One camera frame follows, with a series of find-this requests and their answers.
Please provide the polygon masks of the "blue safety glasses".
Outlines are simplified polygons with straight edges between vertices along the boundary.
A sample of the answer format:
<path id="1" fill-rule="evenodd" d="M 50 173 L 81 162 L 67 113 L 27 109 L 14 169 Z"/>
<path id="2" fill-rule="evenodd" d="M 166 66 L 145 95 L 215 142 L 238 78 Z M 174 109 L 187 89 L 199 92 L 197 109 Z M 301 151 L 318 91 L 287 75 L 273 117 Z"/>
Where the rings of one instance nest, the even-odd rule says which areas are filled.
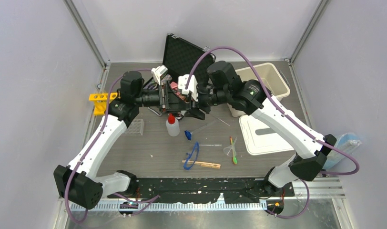
<path id="1" fill-rule="evenodd" d="M 196 163 L 200 151 L 200 144 L 195 142 L 192 151 L 187 154 L 186 159 L 183 161 L 183 169 L 190 170 Z"/>

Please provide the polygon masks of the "clear plastic well plate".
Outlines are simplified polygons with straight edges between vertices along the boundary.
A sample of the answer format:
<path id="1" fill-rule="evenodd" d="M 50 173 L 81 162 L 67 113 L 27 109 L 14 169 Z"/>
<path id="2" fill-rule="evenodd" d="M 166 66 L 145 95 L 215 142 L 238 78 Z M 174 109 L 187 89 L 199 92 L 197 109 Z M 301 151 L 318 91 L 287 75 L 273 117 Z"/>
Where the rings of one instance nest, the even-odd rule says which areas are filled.
<path id="1" fill-rule="evenodd" d="M 144 120 L 135 119 L 131 122 L 130 126 L 125 130 L 123 135 L 143 135 L 144 132 Z"/>

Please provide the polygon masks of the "yellow test tube rack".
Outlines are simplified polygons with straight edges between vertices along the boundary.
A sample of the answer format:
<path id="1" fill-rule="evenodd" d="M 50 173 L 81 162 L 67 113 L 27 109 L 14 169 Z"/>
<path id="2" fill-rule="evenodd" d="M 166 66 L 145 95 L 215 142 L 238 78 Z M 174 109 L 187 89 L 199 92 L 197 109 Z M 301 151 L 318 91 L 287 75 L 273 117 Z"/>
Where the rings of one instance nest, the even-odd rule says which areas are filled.
<path id="1" fill-rule="evenodd" d="M 114 99 L 120 98 L 118 93 L 100 93 L 100 94 L 90 94 L 89 95 L 89 101 L 93 102 L 94 104 L 94 111 L 93 115 L 94 116 L 102 116 L 105 113 L 106 109 L 106 102 L 107 102 L 107 97 L 109 96 L 110 102 L 113 101 Z"/>

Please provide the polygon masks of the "beige plastic bin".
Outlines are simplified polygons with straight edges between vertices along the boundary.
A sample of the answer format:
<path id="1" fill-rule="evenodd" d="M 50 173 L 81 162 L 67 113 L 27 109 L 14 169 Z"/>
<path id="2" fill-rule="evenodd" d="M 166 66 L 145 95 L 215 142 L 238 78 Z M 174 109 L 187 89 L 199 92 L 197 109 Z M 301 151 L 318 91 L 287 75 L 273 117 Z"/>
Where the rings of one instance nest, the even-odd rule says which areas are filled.
<path id="1" fill-rule="evenodd" d="M 254 65 L 258 75 L 261 77 L 264 85 L 272 92 L 272 94 L 281 101 L 283 98 L 290 95 L 289 85 L 285 82 L 281 73 L 274 64 L 267 62 Z M 236 73 L 241 77 L 242 81 L 251 79 L 258 80 L 250 67 L 245 67 L 236 70 Z"/>

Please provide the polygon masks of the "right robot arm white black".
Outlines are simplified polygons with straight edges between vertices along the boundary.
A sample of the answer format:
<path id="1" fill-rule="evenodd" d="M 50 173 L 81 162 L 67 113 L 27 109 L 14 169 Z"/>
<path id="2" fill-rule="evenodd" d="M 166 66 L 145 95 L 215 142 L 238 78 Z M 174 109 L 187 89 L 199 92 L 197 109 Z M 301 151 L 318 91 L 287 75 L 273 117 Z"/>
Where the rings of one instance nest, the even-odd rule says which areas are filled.
<path id="1" fill-rule="evenodd" d="M 268 171 L 263 183 L 265 193 L 275 196 L 287 183 L 297 179 L 313 181 L 322 172 L 336 143 L 333 135 L 309 128 L 284 108 L 261 81 L 243 81 L 228 62 L 213 63 L 206 72 L 213 84 L 209 89 L 203 88 L 193 74 L 181 75 L 177 80 L 178 90 L 194 102 L 200 114 L 210 106 L 228 103 L 266 124 L 295 150 L 289 160 Z"/>

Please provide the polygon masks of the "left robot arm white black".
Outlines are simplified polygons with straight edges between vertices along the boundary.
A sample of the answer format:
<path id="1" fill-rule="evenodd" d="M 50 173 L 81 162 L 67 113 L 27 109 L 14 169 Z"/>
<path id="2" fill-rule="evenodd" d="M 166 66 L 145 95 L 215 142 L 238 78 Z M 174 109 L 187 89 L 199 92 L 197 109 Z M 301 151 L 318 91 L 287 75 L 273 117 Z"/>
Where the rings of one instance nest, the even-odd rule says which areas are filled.
<path id="1" fill-rule="evenodd" d="M 58 193 L 67 205 L 75 203 L 90 210 L 110 195 L 133 197 L 138 190 L 136 175 L 124 170 L 97 175 L 109 150 L 129 129 L 141 107 L 157 106 L 167 113 L 177 113 L 190 106 L 171 89 L 169 81 L 160 84 L 158 90 L 145 89 L 140 70 L 126 72 L 116 82 L 120 88 L 104 99 L 104 116 L 91 138 L 68 165 L 58 165 L 53 172 Z"/>

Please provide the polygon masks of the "white squeeze bottle red cap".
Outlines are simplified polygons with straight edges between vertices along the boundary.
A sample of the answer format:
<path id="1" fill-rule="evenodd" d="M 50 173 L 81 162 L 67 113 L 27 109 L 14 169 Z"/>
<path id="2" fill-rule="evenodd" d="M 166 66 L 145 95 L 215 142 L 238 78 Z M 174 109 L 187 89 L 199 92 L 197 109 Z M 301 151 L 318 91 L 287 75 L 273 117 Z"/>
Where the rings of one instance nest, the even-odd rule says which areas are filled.
<path id="1" fill-rule="evenodd" d="M 168 114 L 165 124 L 167 128 L 167 132 L 170 136 L 175 137 L 179 135 L 180 133 L 179 122 L 174 115 Z"/>

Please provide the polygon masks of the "black poker chip case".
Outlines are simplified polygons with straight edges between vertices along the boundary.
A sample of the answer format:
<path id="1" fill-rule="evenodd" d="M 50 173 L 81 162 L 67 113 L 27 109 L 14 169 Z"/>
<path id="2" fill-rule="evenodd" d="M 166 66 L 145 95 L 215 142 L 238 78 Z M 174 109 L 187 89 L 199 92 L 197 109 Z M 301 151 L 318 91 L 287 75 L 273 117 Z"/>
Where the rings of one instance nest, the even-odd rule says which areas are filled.
<path id="1" fill-rule="evenodd" d="M 171 86 L 171 83 L 177 83 L 179 76 L 189 74 L 196 61 L 204 53 L 204 48 L 175 34 L 167 34 L 162 65 L 165 65 L 168 68 L 167 73 L 171 76 L 171 79 L 165 81 L 165 83 L 170 83 Z M 192 109 L 194 101 L 191 99 L 190 95 L 181 94 L 180 91 L 178 91 L 178 88 L 172 89 L 172 91 L 183 101 L 189 103 L 190 109 Z M 148 94 L 145 98 L 147 99 L 147 103 L 145 104 L 146 107 L 156 107 L 159 111 L 163 112 L 160 106 L 159 88 L 157 90 L 148 90 Z M 169 111 L 168 113 L 176 114 L 180 112 L 181 111 Z"/>

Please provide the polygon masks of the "wooden clothespin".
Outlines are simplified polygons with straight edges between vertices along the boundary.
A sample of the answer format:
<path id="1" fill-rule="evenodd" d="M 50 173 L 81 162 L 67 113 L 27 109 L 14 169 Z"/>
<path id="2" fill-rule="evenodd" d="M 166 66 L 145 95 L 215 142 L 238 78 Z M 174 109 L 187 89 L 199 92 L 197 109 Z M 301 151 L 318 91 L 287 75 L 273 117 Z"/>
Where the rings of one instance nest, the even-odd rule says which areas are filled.
<path id="1" fill-rule="evenodd" d="M 182 160 L 183 164 L 186 165 L 199 165 L 201 167 L 208 167 L 208 168 L 216 168 L 220 169 L 221 165 L 216 163 L 208 163 L 208 162 L 200 162 L 200 161 L 192 161 L 192 160 Z"/>

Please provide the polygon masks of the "green orange spatula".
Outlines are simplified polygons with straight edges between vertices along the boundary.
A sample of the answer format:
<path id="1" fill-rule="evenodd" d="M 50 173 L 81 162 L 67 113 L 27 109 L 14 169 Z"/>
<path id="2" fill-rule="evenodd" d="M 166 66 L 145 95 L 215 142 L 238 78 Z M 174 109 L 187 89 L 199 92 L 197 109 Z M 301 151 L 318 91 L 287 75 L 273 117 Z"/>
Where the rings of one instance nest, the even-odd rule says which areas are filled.
<path id="1" fill-rule="evenodd" d="M 232 162 L 234 165 L 237 165 L 237 158 L 236 158 L 236 150 L 235 150 L 235 140 L 233 140 L 232 137 L 230 137 L 230 142 L 231 142 L 231 150 L 232 150 Z"/>

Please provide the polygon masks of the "white bin lid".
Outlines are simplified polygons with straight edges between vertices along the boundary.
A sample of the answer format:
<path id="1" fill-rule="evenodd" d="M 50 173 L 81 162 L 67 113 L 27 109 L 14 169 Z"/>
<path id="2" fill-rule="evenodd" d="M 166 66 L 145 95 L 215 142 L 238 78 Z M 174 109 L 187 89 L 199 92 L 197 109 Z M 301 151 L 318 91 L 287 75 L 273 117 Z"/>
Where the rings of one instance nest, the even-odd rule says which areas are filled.
<path id="1" fill-rule="evenodd" d="M 252 116 L 241 116 L 239 125 L 246 150 L 252 156 L 293 151 L 293 147 L 278 133 Z"/>

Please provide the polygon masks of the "blue plastic bag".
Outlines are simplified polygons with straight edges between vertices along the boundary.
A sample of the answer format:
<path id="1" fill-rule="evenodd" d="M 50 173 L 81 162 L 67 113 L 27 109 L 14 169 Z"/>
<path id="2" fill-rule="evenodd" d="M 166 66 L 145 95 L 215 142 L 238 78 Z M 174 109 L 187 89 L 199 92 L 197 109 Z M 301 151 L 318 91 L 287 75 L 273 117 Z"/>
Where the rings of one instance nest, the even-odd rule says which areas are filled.
<path id="1" fill-rule="evenodd" d="M 337 142 L 335 147 L 342 150 L 347 155 L 351 155 L 361 144 L 361 139 L 355 133 L 346 133 L 341 136 L 336 136 Z M 345 156 L 332 150 L 327 156 L 327 160 L 323 166 L 324 170 L 328 170 L 339 163 Z"/>

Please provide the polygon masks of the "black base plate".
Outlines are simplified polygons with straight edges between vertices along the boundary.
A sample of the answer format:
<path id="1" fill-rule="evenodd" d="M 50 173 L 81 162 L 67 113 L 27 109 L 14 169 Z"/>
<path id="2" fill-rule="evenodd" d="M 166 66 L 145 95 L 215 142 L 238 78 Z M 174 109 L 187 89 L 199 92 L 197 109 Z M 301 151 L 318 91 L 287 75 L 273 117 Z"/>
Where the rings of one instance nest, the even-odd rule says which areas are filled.
<path id="1" fill-rule="evenodd" d="M 227 204 L 256 203 L 261 199 L 281 196 L 293 197 L 293 185 L 286 184 L 273 194 L 262 189 L 263 179 L 255 177 L 204 177 L 204 178 L 139 178 L 121 195 L 128 198 L 152 199 L 157 203 L 215 203 L 223 196 Z"/>

